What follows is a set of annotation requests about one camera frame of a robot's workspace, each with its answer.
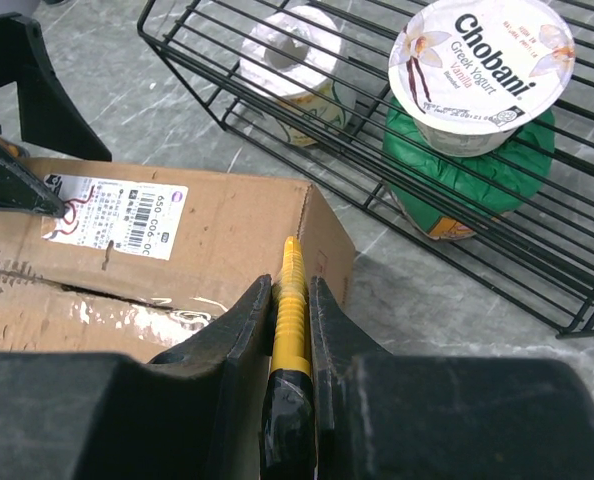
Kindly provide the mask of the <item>yellow utility knife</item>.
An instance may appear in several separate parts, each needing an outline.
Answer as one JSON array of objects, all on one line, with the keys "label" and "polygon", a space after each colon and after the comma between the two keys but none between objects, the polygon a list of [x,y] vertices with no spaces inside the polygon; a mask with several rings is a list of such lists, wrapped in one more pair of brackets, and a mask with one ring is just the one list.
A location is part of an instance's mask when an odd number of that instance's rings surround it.
[{"label": "yellow utility knife", "polygon": [[286,239],[272,289],[273,349],[262,407],[262,479],[311,479],[317,463],[308,289],[302,248]]}]

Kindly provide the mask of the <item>brown cardboard box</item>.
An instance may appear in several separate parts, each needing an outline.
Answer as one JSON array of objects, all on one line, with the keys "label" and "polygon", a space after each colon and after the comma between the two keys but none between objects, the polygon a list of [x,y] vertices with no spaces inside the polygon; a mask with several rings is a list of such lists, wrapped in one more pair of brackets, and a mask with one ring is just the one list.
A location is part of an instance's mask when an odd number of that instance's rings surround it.
[{"label": "brown cardboard box", "polygon": [[147,361],[208,326],[296,238],[344,303],[354,244],[306,180],[58,158],[25,166],[59,218],[0,212],[0,351]]}]

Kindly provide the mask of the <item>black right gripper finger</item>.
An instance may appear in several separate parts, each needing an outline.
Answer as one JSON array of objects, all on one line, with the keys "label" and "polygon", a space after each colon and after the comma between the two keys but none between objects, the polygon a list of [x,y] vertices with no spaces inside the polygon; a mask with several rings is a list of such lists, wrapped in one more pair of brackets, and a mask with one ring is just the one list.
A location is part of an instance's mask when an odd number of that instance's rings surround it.
[{"label": "black right gripper finger", "polygon": [[0,211],[62,217],[65,203],[0,145]]},{"label": "black right gripper finger", "polygon": [[12,83],[25,142],[86,160],[112,159],[57,78],[40,24],[19,13],[0,15],[0,88]]},{"label": "black right gripper finger", "polygon": [[271,284],[258,277],[217,320],[152,360],[153,371],[170,377],[155,437],[170,477],[259,477]]},{"label": "black right gripper finger", "polygon": [[376,369],[392,355],[345,314],[323,278],[311,280],[309,301],[319,477],[377,479],[392,397]]}]

